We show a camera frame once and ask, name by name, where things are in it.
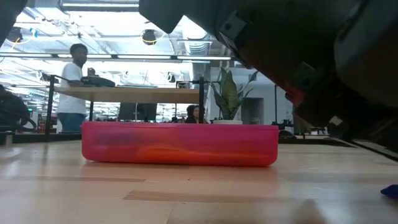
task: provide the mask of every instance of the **dark hair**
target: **dark hair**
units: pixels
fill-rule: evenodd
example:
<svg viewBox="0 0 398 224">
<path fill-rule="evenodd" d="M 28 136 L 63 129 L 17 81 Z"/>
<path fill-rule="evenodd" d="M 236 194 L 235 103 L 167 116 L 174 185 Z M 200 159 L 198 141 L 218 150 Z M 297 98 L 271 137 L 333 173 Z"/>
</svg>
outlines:
<svg viewBox="0 0 398 224">
<path fill-rule="evenodd" d="M 199 105 L 189 105 L 187 107 L 187 115 L 188 117 L 193 117 L 193 111 L 195 110 L 195 108 L 198 108 Z"/>
<path fill-rule="evenodd" d="M 73 44 L 69 49 L 70 54 L 73 55 L 73 53 L 75 53 L 75 51 L 79 48 L 83 48 L 88 52 L 88 49 L 84 44 Z"/>
</svg>

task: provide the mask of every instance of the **light wood surface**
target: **light wood surface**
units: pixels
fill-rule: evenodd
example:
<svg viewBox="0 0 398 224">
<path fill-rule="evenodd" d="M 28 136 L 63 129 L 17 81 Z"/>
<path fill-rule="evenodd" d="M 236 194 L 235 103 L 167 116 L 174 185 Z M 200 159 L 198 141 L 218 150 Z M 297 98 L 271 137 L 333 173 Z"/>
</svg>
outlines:
<svg viewBox="0 0 398 224">
<path fill-rule="evenodd" d="M 55 87 L 55 91 L 87 101 L 116 103 L 198 103 L 199 90 L 178 88 Z"/>
<path fill-rule="evenodd" d="M 280 145 L 270 168 L 102 164 L 80 142 L 0 148 L 2 224 L 397 223 L 398 164 L 364 149 Z"/>
</svg>

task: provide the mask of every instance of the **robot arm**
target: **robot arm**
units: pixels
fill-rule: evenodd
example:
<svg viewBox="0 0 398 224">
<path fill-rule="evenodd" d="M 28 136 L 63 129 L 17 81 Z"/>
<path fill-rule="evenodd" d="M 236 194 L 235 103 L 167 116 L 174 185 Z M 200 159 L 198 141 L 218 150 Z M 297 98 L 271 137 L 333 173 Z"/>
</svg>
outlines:
<svg viewBox="0 0 398 224">
<path fill-rule="evenodd" d="M 396 0 L 140 0 L 165 32 L 183 15 L 286 91 L 295 114 L 342 139 L 396 147 Z"/>
</svg>

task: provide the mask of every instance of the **potted plant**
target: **potted plant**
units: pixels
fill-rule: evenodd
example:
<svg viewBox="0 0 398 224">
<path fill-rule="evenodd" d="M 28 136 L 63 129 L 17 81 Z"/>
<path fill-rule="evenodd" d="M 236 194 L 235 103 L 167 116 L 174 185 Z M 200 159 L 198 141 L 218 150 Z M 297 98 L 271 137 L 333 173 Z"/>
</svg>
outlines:
<svg viewBox="0 0 398 224">
<path fill-rule="evenodd" d="M 214 83 L 210 83 L 216 100 L 217 106 L 221 110 L 223 119 L 214 120 L 214 124 L 242 124 L 240 120 L 234 120 L 238 109 L 241 107 L 244 99 L 253 89 L 244 92 L 249 83 L 254 81 L 258 72 L 254 72 L 246 85 L 237 86 L 233 80 L 232 72 L 221 68 L 220 90 Z"/>
</svg>

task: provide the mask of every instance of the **white planter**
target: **white planter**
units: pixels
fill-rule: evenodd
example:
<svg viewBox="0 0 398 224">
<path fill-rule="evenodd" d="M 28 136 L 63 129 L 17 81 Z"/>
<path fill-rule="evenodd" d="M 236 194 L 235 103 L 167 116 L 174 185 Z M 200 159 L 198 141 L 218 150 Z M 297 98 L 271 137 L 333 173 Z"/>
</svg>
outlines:
<svg viewBox="0 0 398 224">
<path fill-rule="evenodd" d="M 237 120 L 214 120 L 213 124 L 243 124 L 243 122 Z"/>
</svg>

